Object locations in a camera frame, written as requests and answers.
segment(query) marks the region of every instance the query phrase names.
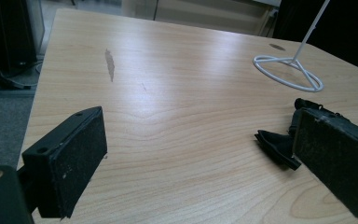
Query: white wire stand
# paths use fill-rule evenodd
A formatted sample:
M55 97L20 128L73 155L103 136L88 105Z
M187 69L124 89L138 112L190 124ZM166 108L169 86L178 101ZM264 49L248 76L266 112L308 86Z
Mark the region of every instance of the white wire stand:
M302 90L302 91L321 91L324 88L324 84L322 81L317 78L314 74L307 71L300 63L300 61L297 59L298 55L300 54L301 50L304 48L305 44L307 43L308 38L310 37L310 34L312 33L313 29L316 27L316 23L318 23L318 20L321 18L322 14L324 13L325 8L327 7L330 0L325 0L324 4L321 7L321 10L319 10L318 15L316 15L315 20L313 21L312 25L310 26L310 29L308 30L307 34L305 35L300 47L297 50L297 53L294 58L276 58L273 56L268 55L258 55L254 58L254 65L255 67L260 70L264 75L274 79L275 81L281 82L282 84ZM289 65L291 67L294 67L296 70L302 72L305 76L305 78L310 83L311 87L306 86L300 86L297 84L294 84L292 82L289 82L287 80L284 80L280 77L276 77L272 73L270 73L268 70L263 68L260 64L261 63L283 63L286 65Z

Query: table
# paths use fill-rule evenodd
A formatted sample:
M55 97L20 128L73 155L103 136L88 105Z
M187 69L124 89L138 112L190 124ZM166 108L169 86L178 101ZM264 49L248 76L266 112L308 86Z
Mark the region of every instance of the table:
M62 223L358 222L305 165L278 166L255 140L259 129L286 133L298 97L358 125L357 67L307 45L299 60L325 85L311 93L283 86L252 64L259 54L292 56L298 46L59 9L23 150L96 105L103 107L108 144L107 159ZM285 75L296 71L290 67L269 66L307 83ZM60 222L37 211L34 219Z

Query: scratch on table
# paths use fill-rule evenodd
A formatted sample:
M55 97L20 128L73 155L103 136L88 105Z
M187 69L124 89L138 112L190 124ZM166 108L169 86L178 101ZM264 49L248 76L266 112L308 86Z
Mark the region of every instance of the scratch on table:
M106 49L105 59L107 63L107 70L109 71L110 81L113 82L113 76L115 75L115 63L113 62L112 54Z

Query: white ring base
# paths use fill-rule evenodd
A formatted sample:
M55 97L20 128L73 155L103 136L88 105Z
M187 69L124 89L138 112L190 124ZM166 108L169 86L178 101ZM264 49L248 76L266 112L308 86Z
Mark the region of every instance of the white ring base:
M260 63L283 63L286 65L289 65L291 67L294 67L295 69L297 69L298 71L302 72L304 74L304 76L307 78L308 82L310 83L310 85L312 87L305 87L305 86L300 86L297 84L294 84L292 82L286 81L280 77L276 77L273 74L271 74L269 71L267 71L266 69L264 69ZM314 74L312 74L311 72L307 71L302 65L301 63L294 58L276 58L276 57L272 57L272 56L268 56L268 55L258 55L255 56L254 58L254 65L255 67L260 70L260 72L262 72L264 75L274 79L275 81L281 82L282 84L301 90L301 91L321 91L324 88L324 84L322 83L322 81L317 78Z

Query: wood grain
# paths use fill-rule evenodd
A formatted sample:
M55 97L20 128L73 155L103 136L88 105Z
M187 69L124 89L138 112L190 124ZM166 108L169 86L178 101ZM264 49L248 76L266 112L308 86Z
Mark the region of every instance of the wood grain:
M96 105L103 107L108 143L107 159L72 218L61 223L358 222L306 166L294 172L275 164L255 140L259 129L286 133L298 97L358 125L357 67L306 46L299 60L325 85L310 93L253 66L256 55L290 57L298 46L58 10L23 149ZM115 63L113 81L107 49ZM302 82L296 70L270 69ZM34 219L60 222L41 219L37 211Z

